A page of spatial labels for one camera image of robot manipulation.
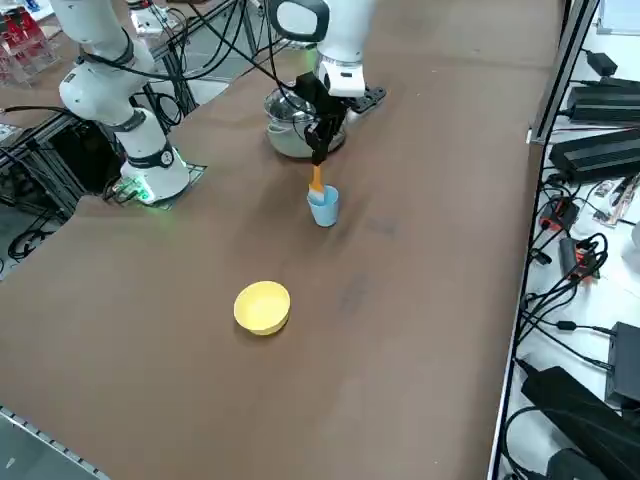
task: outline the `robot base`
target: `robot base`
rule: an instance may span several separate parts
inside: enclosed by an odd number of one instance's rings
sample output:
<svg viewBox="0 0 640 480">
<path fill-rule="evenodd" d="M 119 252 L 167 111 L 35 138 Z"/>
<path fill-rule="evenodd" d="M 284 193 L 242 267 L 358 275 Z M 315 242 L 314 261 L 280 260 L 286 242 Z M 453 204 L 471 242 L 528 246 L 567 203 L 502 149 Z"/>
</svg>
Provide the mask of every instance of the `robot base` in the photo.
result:
<svg viewBox="0 0 640 480">
<path fill-rule="evenodd" d="M 180 157 L 178 151 L 173 149 L 174 161 L 169 168 L 136 168 L 129 162 L 120 169 L 123 179 L 130 180 L 139 192 L 137 200 L 145 205 L 181 193 L 189 185 L 189 169 Z"/>
</svg>

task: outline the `black device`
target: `black device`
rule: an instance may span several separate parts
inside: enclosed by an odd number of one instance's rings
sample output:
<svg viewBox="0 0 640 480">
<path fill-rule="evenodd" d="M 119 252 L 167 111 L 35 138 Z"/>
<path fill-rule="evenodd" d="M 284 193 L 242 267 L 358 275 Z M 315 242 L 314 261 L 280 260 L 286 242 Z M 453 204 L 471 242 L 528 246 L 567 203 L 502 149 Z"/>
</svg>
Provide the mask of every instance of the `black device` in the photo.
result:
<svg viewBox="0 0 640 480">
<path fill-rule="evenodd" d="M 565 448 L 547 464 L 548 480 L 608 480 L 584 455 Z"/>
<path fill-rule="evenodd" d="M 635 175 L 640 172 L 640 130 L 559 142 L 549 158 L 572 182 Z"/>
<path fill-rule="evenodd" d="M 589 272 L 593 272 L 591 274 L 593 277 L 599 276 L 597 271 L 593 271 L 598 261 L 596 256 L 589 248 L 582 247 L 579 241 L 569 237 L 563 238 L 559 242 L 559 250 L 560 266 L 564 276 L 569 275 L 570 272 L 570 278 L 575 280 L 587 279 Z"/>
<path fill-rule="evenodd" d="M 572 123 L 638 125 L 640 89 L 607 85 L 573 87 L 566 115 Z"/>
<path fill-rule="evenodd" d="M 580 209 L 570 198 L 562 195 L 554 195 L 551 197 L 547 205 L 540 214 L 540 226 L 546 227 L 554 232 L 558 230 L 570 230 L 576 219 Z"/>
<path fill-rule="evenodd" d="M 640 479 L 640 432 L 562 367 L 526 368 L 522 393 L 610 480 Z"/>
<path fill-rule="evenodd" d="M 607 373 L 605 392 L 607 400 L 624 406 L 640 401 L 640 328 L 618 322 L 612 330 L 608 362 L 613 370 Z"/>
</svg>

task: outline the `black power brick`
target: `black power brick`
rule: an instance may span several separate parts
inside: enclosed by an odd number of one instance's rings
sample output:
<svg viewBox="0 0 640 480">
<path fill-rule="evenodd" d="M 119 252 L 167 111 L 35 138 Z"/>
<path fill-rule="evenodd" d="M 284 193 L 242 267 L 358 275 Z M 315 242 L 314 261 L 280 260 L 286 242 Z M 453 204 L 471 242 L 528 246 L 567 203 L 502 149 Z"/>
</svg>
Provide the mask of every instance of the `black power brick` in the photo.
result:
<svg viewBox="0 0 640 480">
<path fill-rule="evenodd" d="M 609 479 L 640 480 L 640 432 L 561 367 L 526 365 L 522 393 Z"/>
<path fill-rule="evenodd" d="M 616 323 L 615 335 L 609 340 L 609 364 L 606 398 L 625 404 L 629 400 L 640 402 L 640 328 Z"/>
<path fill-rule="evenodd" d="M 618 70 L 618 65 L 609 58 L 606 53 L 593 53 L 589 50 L 584 50 L 587 54 L 587 63 L 593 71 L 601 77 L 610 77 Z"/>
<path fill-rule="evenodd" d="M 572 123 L 637 125 L 640 89 L 613 85 L 574 87 L 562 114 Z"/>
<path fill-rule="evenodd" d="M 640 172 L 640 130 L 559 142 L 551 148 L 549 158 L 572 182 L 635 175 Z"/>
</svg>

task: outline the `brush handle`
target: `brush handle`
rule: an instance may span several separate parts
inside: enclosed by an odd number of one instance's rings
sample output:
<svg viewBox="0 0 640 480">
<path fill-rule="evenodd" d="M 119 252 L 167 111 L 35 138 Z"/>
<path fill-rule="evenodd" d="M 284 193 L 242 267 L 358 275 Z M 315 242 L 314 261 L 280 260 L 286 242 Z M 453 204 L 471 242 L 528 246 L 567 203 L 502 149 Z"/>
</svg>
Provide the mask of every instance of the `brush handle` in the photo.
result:
<svg viewBox="0 0 640 480">
<path fill-rule="evenodd" d="M 324 194 L 324 184 L 322 183 L 322 170 L 319 166 L 313 166 L 313 178 L 309 188 L 317 193 Z"/>
</svg>

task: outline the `orange brush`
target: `orange brush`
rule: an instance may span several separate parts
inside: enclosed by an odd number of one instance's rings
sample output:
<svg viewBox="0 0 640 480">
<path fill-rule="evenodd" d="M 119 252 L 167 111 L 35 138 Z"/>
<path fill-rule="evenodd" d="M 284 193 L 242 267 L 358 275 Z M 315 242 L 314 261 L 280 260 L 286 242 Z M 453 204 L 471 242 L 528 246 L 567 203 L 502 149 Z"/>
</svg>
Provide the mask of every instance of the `orange brush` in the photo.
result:
<svg viewBox="0 0 640 480">
<path fill-rule="evenodd" d="M 313 166 L 313 178 L 309 184 L 309 197 L 316 203 L 324 203 L 324 184 L 322 183 L 322 170 L 319 166 Z"/>
</svg>

